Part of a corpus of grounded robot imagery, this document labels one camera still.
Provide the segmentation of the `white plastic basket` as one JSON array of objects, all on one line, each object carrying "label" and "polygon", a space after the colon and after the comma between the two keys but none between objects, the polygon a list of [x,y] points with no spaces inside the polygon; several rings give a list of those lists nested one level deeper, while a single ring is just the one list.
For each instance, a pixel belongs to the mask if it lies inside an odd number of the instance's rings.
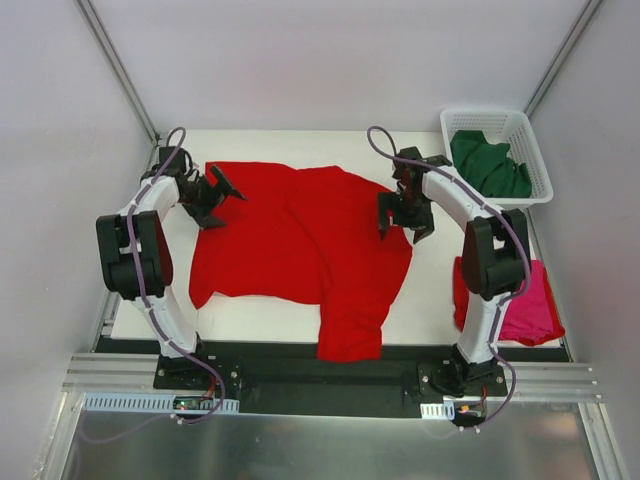
[{"label": "white plastic basket", "polygon": [[450,141],[463,131],[481,131],[490,144],[508,143],[509,157],[527,167],[532,193],[528,198],[494,197],[504,209],[526,209],[548,203],[554,191],[528,117],[521,111],[490,107],[448,108],[440,113],[446,156],[453,159]]}]

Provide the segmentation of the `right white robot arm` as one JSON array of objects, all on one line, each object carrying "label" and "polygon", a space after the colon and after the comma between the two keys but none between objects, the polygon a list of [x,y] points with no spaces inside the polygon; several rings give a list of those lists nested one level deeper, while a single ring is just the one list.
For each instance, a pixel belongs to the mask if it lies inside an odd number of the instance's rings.
[{"label": "right white robot arm", "polygon": [[520,209],[501,210],[485,199],[443,155],[415,147],[390,156],[396,189],[378,196],[379,233],[394,227],[421,241],[435,230],[439,205],[464,233],[461,272],[469,303],[459,340],[446,364],[429,374],[437,392],[460,398],[481,388],[498,368],[497,340],[511,301],[531,283],[528,227]]}]

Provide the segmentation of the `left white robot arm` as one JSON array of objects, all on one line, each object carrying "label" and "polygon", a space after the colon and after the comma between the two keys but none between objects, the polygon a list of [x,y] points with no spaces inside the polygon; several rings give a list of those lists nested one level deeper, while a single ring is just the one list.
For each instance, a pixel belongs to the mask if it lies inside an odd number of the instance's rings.
[{"label": "left white robot arm", "polygon": [[230,197],[243,200],[245,196],[218,166],[211,166],[208,172],[212,178],[198,172],[184,148],[162,147],[159,162],[142,176],[129,204],[96,220],[106,288],[143,314],[163,358],[183,358],[176,374],[192,389],[210,381],[212,366],[197,355],[200,336],[173,292],[174,267],[162,222],[171,209],[180,206],[201,230],[226,225],[213,215],[214,210]]}]

